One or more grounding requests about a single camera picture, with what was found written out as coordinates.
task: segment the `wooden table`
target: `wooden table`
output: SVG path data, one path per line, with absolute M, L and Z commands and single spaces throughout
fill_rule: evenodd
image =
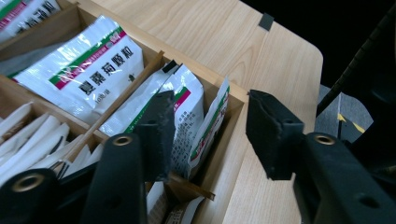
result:
M 273 94 L 305 124 L 315 126 L 322 67 L 319 50 L 237 0 L 93 0 L 155 36 L 191 60 L 245 90 Z M 266 178 L 245 136 L 247 105 L 227 153 L 202 187 L 216 194 L 198 211 L 196 223 L 300 223 L 291 181 Z

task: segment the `light wood surface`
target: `light wood surface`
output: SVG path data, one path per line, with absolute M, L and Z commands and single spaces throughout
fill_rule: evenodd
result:
M 193 72 L 231 90 L 246 102 L 250 89 L 273 94 L 313 132 L 322 55 L 318 49 L 273 24 L 258 26 L 262 14 L 236 0 L 81 0 L 98 15 L 112 12 L 133 37 L 165 56 L 178 58 Z M 202 187 L 216 194 L 200 207 L 195 223 L 300 223 L 291 181 L 266 178 L 245 136 L 247 104 L 236 122 L 227 150 L 216 152 Z

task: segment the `wooden organizer box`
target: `wooden organizer box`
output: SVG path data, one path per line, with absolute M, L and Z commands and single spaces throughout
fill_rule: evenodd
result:
M 91 126 L 62 111 L 62 109 L 56 105 L 52 105 L 41 97 L 29 92 L 8 78 L 0 77 L 0 117 L 5 118 L 14 109 L 18 108 L 19 105 L 33 102 L 34 117 L 49 112 L 59 120 L 67 122 L 71 127 L 69 140 L 75 138 L 79 134 L 84 134 L 83 139 L 75 146 L 73 153 L 70 155 L 70 158 L 73 160 L 85 144 L 89 144 L 90 148 L 94 148 L 107 140 L 108 137 L 98 131 L 100 125 L 106 121 L 145 78 L 171 60 L 175 60 L 179 64 L 186 64 L 200 80 L 205 90 L 204 110 L 207 112 L 211 102 L 217 95 L 219 86 L 224 80 L 224 77 L 198 64 L 181 52 L 159 41 L 154 36 L 148 35 L 137 27 L 128 24 L 117 15 L 96 5 L 94 2 L 86 0 L 78 3 L 70 3 L 65 0 L 58 0 L 58 2 L 63 8 L 61 12 L 26 31 L 26 33 L 17 36 L 12 41 L 8 41 L 6 45 L 0 45 L 0 61 L 29 50 L 64 42 L 81 32 L 89 24 L 93 23 L 99 15 L 106 15 L 116 21 L 127 35 L 142 48 L 145 70 L 108 111 Z M 207 189 L 218 184 L 218 163 L 223 160 L 224 155 L 227 153 L 228 144 L 233 135 L 233 129 L 239 120 L 243 107 L 245 107 L 248 102 L 247 91 L 232 82 L 230 86 L 229 103 L 225 119 L 222 122 L 216 140 L 210 149 L 204 166 L 202 166 L 196 178 L 191 181 L 191 185 L 185 185 L 193 189 L 194 192 L 206 196 L 206 198 L 213 201 L 220 201 L 219 204 L 226 204 L 226 201 L 229 199 L 213 198 L 214 195 Z M 183 182 L 180 181 L 180 179 L 177 180 L 177 178 L 175 178 L 174 181 L 178 183 Z M 204 216 L 205 213 L 201 212 L 197 215 Z

